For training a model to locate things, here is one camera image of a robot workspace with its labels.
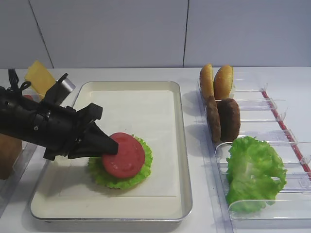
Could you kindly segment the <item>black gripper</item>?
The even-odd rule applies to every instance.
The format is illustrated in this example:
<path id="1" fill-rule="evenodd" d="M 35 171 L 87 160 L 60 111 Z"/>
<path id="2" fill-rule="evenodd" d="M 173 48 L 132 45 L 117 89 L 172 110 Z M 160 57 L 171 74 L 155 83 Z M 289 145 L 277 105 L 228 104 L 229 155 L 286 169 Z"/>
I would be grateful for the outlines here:
<path id="1" fill-rule="evenodd" d="M 103 108 L 94 103 L 78 111 L 43 101 L 37 104 L 35 143 L 46 148 L 43 158 L 51 161 L 58 155 L 68 159 L 101 158 L 117 153 L 118 143 L 95 123 L 102 117 L 102 112 Z"/>

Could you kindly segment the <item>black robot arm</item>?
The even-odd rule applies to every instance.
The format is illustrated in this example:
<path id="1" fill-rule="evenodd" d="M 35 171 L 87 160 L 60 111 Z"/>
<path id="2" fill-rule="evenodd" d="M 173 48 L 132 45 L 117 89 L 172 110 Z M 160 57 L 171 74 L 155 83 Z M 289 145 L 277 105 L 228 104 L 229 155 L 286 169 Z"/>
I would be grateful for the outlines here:
<path id="1" fill-rule="evenodd" d="M 51 161 L 59 155 L 76 159 L 117 154 L 118 143 L 95 123 L 102 112 L 94 103 L 77 111 L 0 89 L 0 132 L 45 147 L 43 157 Z"/>

